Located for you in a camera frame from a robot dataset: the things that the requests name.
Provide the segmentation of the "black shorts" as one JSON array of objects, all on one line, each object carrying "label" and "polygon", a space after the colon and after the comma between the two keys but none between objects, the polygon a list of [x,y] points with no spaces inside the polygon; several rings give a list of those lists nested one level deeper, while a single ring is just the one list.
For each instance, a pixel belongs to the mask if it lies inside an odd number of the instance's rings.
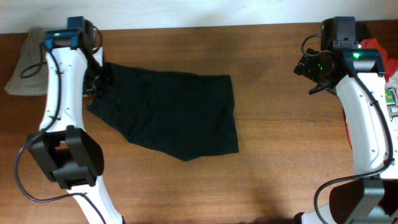
[{"label": "black shorts", "polygon": [[129,143],[182,161],[239,151],[229,75],[158,72],[109,63],[113,83],[87,109]]}]

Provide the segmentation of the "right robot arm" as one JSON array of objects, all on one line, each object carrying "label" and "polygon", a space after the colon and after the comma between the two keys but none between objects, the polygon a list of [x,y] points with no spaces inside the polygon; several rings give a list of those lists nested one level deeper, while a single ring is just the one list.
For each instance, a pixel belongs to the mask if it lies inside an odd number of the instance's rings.
[{"label": "right robot arm", "polygon": [[326,183],[328,203],[314,203],[295,223],[397,222],[397,95],[386,87],[377,49],[363,48],[353,17],[322,22],[320,50],[302,49],[294,72],[343,105],[353,152],[353,175]]}]

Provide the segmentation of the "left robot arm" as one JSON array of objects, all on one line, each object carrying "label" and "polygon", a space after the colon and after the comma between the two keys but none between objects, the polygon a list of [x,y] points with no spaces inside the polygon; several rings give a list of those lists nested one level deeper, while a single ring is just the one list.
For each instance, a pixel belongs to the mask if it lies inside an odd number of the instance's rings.
[{"label": "left robot arm", "polygon": [[38,64],[46,64],[49,75],[44,117],[20,151],[30,152],[46,178],[66,190],[61,198],[73,197],[89,223],[124,223],[104,184],[103,151],[83,123],[83,97],[112,81],[97,37],[100,31],[83,16],[45,33]]}]

